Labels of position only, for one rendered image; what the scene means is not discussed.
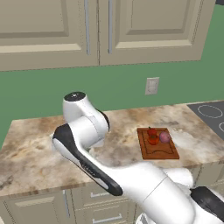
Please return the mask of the red tomato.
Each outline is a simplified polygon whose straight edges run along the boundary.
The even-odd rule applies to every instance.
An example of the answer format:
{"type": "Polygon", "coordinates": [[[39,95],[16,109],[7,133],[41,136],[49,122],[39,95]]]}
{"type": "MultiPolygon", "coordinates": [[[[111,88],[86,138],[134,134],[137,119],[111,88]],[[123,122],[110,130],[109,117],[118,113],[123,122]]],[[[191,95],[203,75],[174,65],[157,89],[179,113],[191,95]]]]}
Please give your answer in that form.
{"type": "Polygon", "coordinates": [[[148,142],[150,145],[157,145],[159,142],[159,136],[150,135],[148,138],[148,142]]]}

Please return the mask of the purple onion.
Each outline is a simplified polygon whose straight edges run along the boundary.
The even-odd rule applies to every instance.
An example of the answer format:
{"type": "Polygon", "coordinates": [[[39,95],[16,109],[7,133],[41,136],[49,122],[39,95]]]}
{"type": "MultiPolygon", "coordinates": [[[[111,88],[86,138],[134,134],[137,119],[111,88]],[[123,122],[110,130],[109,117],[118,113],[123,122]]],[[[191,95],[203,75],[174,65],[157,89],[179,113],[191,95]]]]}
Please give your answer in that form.
{"type": "Polygon", "coordinates": [[[171,137],[167,132],[162,131],[159,134],[159,140],[160,140],[161,143],[168,144],[171,140],[171,137]]]}

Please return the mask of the brown wooden cutting board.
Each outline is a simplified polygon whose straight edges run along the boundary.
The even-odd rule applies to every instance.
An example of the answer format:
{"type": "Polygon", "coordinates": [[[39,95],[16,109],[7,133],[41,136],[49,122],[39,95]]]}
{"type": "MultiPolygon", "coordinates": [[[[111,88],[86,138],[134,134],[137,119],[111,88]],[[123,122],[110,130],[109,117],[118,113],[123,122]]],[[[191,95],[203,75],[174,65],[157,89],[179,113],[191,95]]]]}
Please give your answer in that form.
{"type": "Polygon", "coordinates": [[[137,128],[138,141],[140,144],[142,157],[148,159],[179,159],[178,151],[172,139],[168,143],[158,142],[156,145],[149,143],[148,128],[137,128]]]}

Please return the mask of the beige drawer front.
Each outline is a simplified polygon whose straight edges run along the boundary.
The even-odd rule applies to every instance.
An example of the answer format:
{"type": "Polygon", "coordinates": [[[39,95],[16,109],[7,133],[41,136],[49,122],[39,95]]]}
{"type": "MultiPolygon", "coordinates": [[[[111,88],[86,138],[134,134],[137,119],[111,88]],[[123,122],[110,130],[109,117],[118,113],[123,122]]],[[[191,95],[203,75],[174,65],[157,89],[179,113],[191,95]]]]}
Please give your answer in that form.
{"type": "Polygon", "coordinates": [[[102,197],[91,198],[91,192],[105,193],[107,191],[105,191],[95,182],[86,183],[84,186],[74,188],[72,189],[74,207],[78,209],[84,207],[91,207],[92,205],[96,204],[108,203],[110,201],[125,200],[125,197],[123,196],[113,196],[112,194],[102,197]]]}
{"type": "Polygon", "coordinates": [[[135,204],[129,201],[110,203],[89,208],[83,214],[85,224],[93,224],[92,219],[102,220],[122,214],[122,219],[103,222],[102,224],[128,224],[134,220],[135,204]]]}

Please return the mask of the dark grey hob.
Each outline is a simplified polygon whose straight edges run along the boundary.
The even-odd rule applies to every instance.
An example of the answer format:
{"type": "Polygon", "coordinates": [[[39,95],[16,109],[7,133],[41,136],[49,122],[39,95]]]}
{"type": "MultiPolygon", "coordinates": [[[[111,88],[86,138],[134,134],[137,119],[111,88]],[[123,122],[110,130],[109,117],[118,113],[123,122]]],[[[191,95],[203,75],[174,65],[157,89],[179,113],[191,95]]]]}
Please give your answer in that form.
{"type": "Polygon", "coordinates": [[[188,104],[188,108],[224,141],[224,101],[188,104]]]}

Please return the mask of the beige base cupboard front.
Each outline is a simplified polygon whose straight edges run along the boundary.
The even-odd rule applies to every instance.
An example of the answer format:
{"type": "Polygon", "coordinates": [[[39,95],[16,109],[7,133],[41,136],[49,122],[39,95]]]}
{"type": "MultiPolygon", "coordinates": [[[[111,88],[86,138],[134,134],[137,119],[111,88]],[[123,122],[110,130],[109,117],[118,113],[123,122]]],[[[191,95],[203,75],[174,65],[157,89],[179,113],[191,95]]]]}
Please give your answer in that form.
{"type": "Polygon", "coordinates": [[[194,186],[208,186],[224,195],[224,162],[213,162],[189,166],[194,186]]]}

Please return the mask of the beige base cupboard door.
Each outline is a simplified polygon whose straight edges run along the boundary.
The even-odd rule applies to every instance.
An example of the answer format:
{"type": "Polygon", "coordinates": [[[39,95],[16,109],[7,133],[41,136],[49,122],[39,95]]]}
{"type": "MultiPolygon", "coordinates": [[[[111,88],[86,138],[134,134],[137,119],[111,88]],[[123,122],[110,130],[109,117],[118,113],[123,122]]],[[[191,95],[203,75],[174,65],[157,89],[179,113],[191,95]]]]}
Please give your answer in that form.
{"type": "Polygon", "coordinates": [[[3,201],[3,208],[11,224],[75,224],[71,194],[66,191],[70,211],[67,218],[62,191],[7,199],[3,201]]]}

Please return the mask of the white wall socket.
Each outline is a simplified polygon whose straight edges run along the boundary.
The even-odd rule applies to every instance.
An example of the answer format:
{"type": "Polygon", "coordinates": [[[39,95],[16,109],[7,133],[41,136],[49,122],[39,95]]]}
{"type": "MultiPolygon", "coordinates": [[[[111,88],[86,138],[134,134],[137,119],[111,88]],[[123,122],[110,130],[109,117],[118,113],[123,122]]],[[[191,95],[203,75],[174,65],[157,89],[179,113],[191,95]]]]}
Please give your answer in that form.
{"type": "Polygon", "coordinates": [[[146,81],[145,93],[155,95],[158,92],[159,78],[148,78],[146,81]]]}

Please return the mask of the wide beige wall cupboard door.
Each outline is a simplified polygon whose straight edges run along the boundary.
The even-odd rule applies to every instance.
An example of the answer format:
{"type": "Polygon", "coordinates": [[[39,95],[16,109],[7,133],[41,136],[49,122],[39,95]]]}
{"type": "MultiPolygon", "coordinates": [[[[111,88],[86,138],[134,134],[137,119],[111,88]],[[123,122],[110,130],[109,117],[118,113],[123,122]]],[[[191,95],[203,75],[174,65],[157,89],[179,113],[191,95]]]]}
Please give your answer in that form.
{"type": "Polygon", "coordinates": [[[97,0],[0,0],[0,71],[99,64],[97,0]]]}

